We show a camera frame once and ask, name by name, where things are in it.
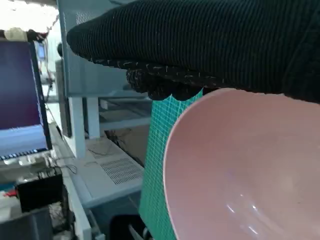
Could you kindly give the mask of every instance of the black electronic device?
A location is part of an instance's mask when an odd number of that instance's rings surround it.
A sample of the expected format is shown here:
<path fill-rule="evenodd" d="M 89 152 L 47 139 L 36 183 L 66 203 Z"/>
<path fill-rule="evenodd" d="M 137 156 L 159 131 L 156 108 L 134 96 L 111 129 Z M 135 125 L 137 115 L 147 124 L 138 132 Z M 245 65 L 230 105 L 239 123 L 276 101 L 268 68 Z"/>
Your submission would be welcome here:
<path fill-rule="evenodd" d="M 0 41 L 0 160 L 52 149 L 33 42 Z"/>
<path fill-rule="evenodd" d="M 61 169 L 59 167 L 46 168 L 39 172 L 37 177 L 26 178 L 18 182 L 15 190 L 23 213 L 62 202 L 64 180 Z"/>

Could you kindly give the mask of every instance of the purple screen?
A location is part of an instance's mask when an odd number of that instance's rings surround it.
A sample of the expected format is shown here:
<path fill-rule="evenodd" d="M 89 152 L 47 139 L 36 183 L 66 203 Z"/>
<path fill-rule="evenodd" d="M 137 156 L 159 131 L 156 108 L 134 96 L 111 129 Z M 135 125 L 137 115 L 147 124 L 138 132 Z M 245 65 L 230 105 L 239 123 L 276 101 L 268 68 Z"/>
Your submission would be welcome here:
<path fill-rule="evenodd" d="M 0 41 L 0 130 L 39 125 L 30 47 Z"/>

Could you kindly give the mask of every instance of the ventilation grille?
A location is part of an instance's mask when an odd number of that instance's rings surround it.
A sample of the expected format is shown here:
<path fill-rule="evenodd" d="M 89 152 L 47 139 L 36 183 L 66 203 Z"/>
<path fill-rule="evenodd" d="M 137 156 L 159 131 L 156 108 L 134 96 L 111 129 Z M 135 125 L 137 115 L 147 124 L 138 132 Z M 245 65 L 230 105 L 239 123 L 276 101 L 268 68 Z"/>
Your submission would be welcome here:
<path fill-rule="evenodd" d="M 128 158 L 102 163 L 101 167 L 116 185 L 143 177 L 143 171 Z"/>
<path fill-rule="evenodd" d="M 90 145 L 88 147 L 88 150 L 95 159 L 103 159 L 112 155 L 122 154 L 122 151 L 112 142 L 98 142 L 96 144 Z"/>

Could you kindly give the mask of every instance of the green cutting mat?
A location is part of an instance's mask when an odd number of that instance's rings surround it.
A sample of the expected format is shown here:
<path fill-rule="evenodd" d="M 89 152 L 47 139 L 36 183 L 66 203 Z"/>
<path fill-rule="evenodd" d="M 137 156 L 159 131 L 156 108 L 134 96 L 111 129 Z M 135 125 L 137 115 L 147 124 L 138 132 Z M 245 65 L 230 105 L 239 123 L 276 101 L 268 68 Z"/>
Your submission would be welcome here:
<path fill-rule="evenodd" d="M 196 99 L 177 101 L 169 97 L 154 101 L 145 160 L 140 215 L 155 240 L 175 240 L 168 215 L 163 184 L 163 161 L 165 147 L 171 128 L 182 112 Z"/>

